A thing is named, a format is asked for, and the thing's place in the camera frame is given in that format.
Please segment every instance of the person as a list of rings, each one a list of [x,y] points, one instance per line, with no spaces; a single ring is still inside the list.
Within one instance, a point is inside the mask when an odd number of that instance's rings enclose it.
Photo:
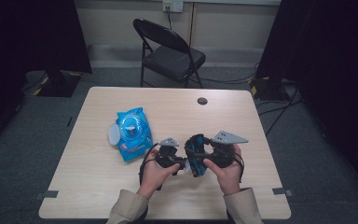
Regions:
[[[238,157],[241,149],[233,145]],[[147,206],[156,189],[166,178],[179,170],[179,164],[162,168],[156,161],[157,149],[152,149],[146,160],[142,184],[136,193],[127,189],[120,191],[117,202],[110,211],[106,224],[137,223],[145,219]],[[217,177],[227,208],[228,220],[231,223],[259,224],[263,223],[258,211],[253,189],[240,188],[241,167],[235,161],[227,168],[220,168],[212,161],[205,159],[204,164]]]

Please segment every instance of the blue wipes package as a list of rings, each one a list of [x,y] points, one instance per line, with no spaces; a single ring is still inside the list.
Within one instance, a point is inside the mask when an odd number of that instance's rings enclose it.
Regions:
[[[153,145],[152,133],[146,114],[141,107],[117,112],[116,123],[109,128],[109,142],[118,146],[124,161],[144,155]]]

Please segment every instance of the chair seat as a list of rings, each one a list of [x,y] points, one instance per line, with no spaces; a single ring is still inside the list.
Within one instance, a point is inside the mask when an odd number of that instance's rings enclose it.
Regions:
[[[190,50],[196,69],[198,69],[205,63],[206,56],[196,49]],[[190,60],[187,54],[164,46],[148,54],[143,59],[143,64],[156,73],[180,82],[186,81],[186,77],[191,75],[189,68]]]

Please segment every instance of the table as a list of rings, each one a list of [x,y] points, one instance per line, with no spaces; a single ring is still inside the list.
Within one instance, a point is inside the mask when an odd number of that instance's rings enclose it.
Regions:
[[[208,104],[198,104],[200,97]],[[291,216],[285,195],[272,191],[282,183],[250,92],[117,87],[89,90],[48,188],[59,193],[44,199],[39,216],[108,218],[120,189],[139,188],[142,158],[124,162],[107,137],[117,112],[139,106],[146,113],[154,142],[174,138],[180,145],[177,156],[186,156],[185,141],[197,133],[211,138],[223,130],[249,139],[239,144],[245,163],[241,187],[254,188],[262,218]],[[180,171],[154,194],[146,219],[227,219],[222,196],[210,170],[197,178]]]

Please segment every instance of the sleeve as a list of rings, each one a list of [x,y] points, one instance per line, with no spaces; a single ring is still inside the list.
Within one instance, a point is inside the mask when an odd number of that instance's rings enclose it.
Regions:
[[[149,201],[126,189],[120,191],[106,224],[132,223],[145,218]]]
[[[253,189],[245,189],[241,192],[225,195],[224,197],[227,214],[236,224],[260,224],[260,213]]]

